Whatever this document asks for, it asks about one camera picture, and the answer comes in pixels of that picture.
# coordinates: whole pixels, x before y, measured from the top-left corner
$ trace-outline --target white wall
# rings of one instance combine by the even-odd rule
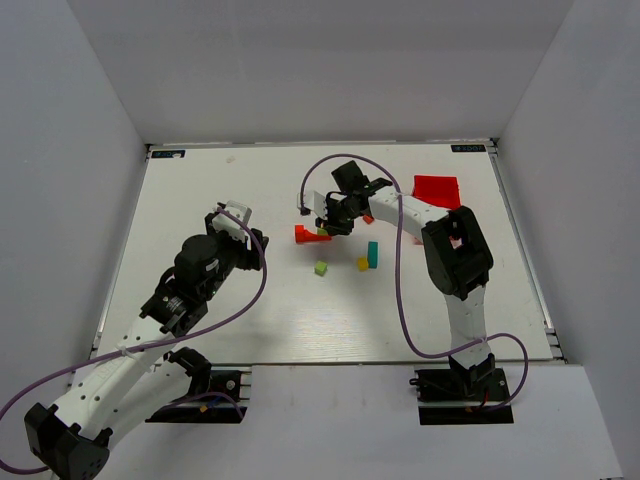
[[[572,0],[69,0],[142,138],[498,135]]]
[[[87,358],[145,150],[64,0],[1,2],[0,65],[4,404]],[[38,466],[22,417],[65,383],[16,405],[0,428],[0,457]]]
[[[640,479],[638,25],[638,0],[576,2],[500,141],[552,319],[630,479]]]

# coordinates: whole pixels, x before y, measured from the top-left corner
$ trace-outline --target lime green cube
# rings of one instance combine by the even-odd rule
[[[316,275],[324,277],[324,274],[327,273],[327,262],[316,262],[315,272]]]

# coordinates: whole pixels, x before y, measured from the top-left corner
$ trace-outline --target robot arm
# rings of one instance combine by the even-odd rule
[[[316,225],[329,235],[348,235],[354,219],[370,215],[398,225],[398,193],[391,182],[372,182],[353,161],[332,172],[341,199],[305,192],[302,214],[313,211]],[[467,207],[454,211],[435,207],[417,198],[402,197],[402,228],[421,238],[431,280],[445,297],[451,328],[451,348],[486,338],[484,293],[493,258],[473,212]],[[491,374],[495,360],[489,345],[480,343],[453,354],[449,364],[466,392]]]
[[[220,207],[244,223],[251,216],[248,207],[236,202]],[[196,351],[171,352],[174,344],[139,348],[185,336],[207,313],[207,302],[234,268],[260,270],[257,249],[248,248],[246,234],[235,222],[212,213],[205,226],[206,235],[183,243],[174,266],[162,275],[123,336],[117,347],[123,355],[98,364],[49,408],[37,403],[25,416],[32,452],[63,480],[93,478],[104,467],[109,448],[135,425],[187,388],[192,394],[207,391],[211,365]],[[259,230],[252,233],[264,250],[269,239]],[[129,351],[133,347],[139,351]]]

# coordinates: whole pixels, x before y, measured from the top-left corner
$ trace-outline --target yellow cube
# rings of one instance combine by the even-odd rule
[[[369,270],[369,261],[367,260],[367,257],[360,257],[358,259],[358,270],[361,272]]]

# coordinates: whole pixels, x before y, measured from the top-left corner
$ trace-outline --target teal block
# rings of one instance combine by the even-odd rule
[[[369,242],[367,261],[369,262],[369,268],[378,268],[378,242]]]

